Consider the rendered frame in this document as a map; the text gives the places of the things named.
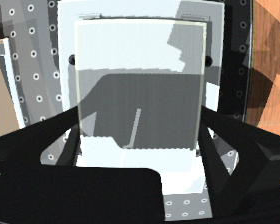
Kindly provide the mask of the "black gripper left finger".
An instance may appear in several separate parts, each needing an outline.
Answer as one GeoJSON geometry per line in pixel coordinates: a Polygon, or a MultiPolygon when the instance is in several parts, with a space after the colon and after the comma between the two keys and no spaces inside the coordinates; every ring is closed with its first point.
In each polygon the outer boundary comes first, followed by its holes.
{"type": "Polygon", "coordinates": [[[0,158],[41,164],[42,152],[70,129],[55,165],[77,166],[81,136],[78,105],[46,120],[0,136],[0,158]]]}

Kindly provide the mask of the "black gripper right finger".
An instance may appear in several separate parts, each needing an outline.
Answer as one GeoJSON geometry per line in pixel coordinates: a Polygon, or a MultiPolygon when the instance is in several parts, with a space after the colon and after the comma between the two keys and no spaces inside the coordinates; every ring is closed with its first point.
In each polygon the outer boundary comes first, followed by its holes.
{"type": "Polygon", "coordinates": [[[231,215],[253,191],[280,187],[280,135],[201,105],[197,141],[212,217],[231,215]],[[208,128],[238,153],[239,160],[231,176],[208,128]]]}

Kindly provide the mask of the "grey perforated base plate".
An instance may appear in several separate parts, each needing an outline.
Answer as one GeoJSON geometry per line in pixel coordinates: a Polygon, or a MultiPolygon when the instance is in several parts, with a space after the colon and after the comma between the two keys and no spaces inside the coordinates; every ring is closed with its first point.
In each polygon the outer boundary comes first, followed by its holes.
{"type": "MultiPolygon", "coordinates": [[[[0,0],[0,40],[9,38],[26,126],[63,112],[58,46],[58,1],[0,0]]],[[[224,33],[217,112],[245,122],[253,50],[253,0],[222,2],[224,33]]],[[[66,133],[41,154],[55,165],[66,133]]],[[[230,176],[238,153],[218,135],[213,142],[230,176]]],[[[202,193],[163,194],[165,221],[212,218],[207,184],[202,193]]]]}

